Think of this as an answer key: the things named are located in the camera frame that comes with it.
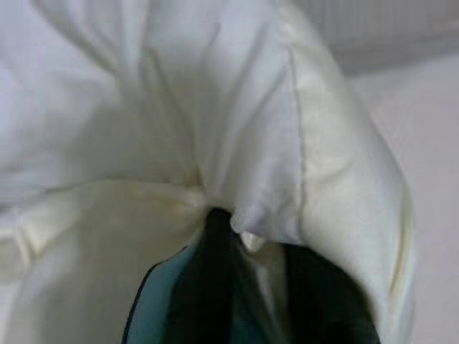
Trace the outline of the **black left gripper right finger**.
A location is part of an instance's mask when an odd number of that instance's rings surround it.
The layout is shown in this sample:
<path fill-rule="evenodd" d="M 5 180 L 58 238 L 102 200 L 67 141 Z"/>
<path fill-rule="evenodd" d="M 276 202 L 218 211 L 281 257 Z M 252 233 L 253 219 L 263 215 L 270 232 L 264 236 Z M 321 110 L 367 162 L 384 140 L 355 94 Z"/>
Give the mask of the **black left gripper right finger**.
<path fill-rule="evenodd" d="M 308 247 L 278 244 L 294 343 L 376 343 L 366 296 L 352 278 Z"/>

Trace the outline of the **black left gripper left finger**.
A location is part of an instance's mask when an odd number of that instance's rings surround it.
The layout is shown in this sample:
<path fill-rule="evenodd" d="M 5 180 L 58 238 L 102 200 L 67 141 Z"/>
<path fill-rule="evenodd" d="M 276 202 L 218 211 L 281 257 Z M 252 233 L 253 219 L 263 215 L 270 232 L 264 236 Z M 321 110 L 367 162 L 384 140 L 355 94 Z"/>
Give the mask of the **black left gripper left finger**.
<path fill-rule="evenodd" d="M 230 343 L 234 266 L 230 213 L 211 209 L 196 249 L 174 286 L 169 343 Z"/>

